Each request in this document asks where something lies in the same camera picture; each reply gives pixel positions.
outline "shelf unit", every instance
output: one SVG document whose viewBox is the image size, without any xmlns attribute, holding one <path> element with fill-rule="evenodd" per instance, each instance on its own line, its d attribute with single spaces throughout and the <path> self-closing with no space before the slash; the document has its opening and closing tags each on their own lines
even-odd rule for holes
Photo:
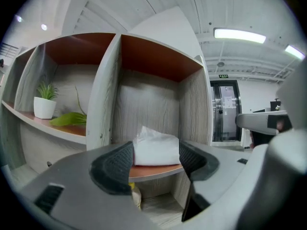
<svg viewBox="0 0 307 230">
<path fill-rule="evenodd" d="M 55 116 L 80 111 L 77 87 L 86 128 L 53 127 L 33 116 L 42 79 L 59 89 Z M 204 65 L 152 39 L 104 33 L 58 38 L 33 49 L 13 81 L 18 82 L 16 94 L 3 98 L 1 105 L 20 135 L 19 143 L 10 146 L 19 146 L 24 163 L 38 173 L 47 169 L 46 161 L 133 140 L 141 126 L 182 140 L 211 141 L 210 83 Z M 8 119 L 1 120 L 1 126 L 8 125 Z M 12 140 L 8 132 L 1 134 Z M 184 207 L 189 179 L 180 164 L 133 166 L 130 181 L 145 197 L 171 193 Z"/>
</svg>

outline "black vent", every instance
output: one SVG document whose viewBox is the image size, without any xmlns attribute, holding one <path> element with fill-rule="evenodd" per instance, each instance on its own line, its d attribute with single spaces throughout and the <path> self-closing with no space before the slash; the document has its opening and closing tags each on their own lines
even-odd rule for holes
<svg viewBox="0 0 307 230">
<path fill-rule="evenodd" d="M 49 185 L 34 202 L 42 211 L 49 214 L 63 191 L 60 185 Z"/>
</svg>

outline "door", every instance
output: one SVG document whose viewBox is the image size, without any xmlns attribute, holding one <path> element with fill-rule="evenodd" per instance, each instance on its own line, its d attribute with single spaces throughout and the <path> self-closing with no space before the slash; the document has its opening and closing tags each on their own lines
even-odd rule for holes
<svg viewBox="0 0 307 230">
<path fill-rule="evenodd" d="M 213 104 L 213 141 L 240 141 L 241 128 L 236 115 L 241 113 L 240 95 L 236 81 L 211 81 Z"/>
</svg>

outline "wooden shelf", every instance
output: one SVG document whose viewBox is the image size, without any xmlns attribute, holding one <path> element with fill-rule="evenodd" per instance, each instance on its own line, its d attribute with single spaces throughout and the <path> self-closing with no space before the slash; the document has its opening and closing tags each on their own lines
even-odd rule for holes
<svg viewBox="0 0 307 230">
<path fill-rule="evenodd" d="M 48 133 L 52 136 L 56 136 L 61 139 L 73 141 L 80 144 L 86 144 L 85 141 L 85 127 L 81 126 L 52 126 L 49 124 L 49 119 L 40 119 L 34 116 L 32 112 L 18 112 L 14 109 L 12 103 L 6 103 L 2 101 L 2 104 L 15 116 L 23 120 L 27 124 Z"/>
<path fill-rule="evenodd" d="M 121 36 L 122 67 L 181 82 L 203 68 L 196 60 L 148 39 Z"/>
<path fill-rule="evenodd" d="M 114 36 L 112 33 L 78 34 L 61 37 L 42 46 L 58 65 L 99 65 Z"/>
<path fill-rule="evenodd" d="M 130 169 L 129 182 L 143 182 L 173 175 L 183 171 L 181 164 L 164 166 L 135 166 Z"/>
</svg>

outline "ceiling light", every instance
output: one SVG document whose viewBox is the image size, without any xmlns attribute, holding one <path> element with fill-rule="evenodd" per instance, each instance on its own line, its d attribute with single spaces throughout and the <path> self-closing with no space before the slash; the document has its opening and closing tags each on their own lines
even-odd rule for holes
<svg viewBox="0 0 307 230">
<path fill-rule="evenodd" d="M 47 26 L 45 24 L 42 24 L 41 26 L 44 31 L 47 30 Z"/>
<path fill-rule="evenodd" d="M 17 19 L 18 22 L 22 22 L 23 21 L 23 19 L 19 15 L 16 15 L 16 19 Z"/>
<path fill-rule="evenodd" d="M 305 55 L 301 52 L 299 52 L 296 48 L 293 48 L 292 46 L 288 45 L 288 47 L 285 49 L 286 52 L 290 53 L 291 55 L 296 56 L 299 59 L 304 59 Z"/>
<path fill-rule="evenodd" d="M 263 35 L 245 32 L 245 31 L 232 30 L 232 29 L 215 29 L 214 37 L 242 39 L 242 40 L 253 41 L 260 44 L 263 44 L 266 39 L 266 37 Z"/>
</svg>

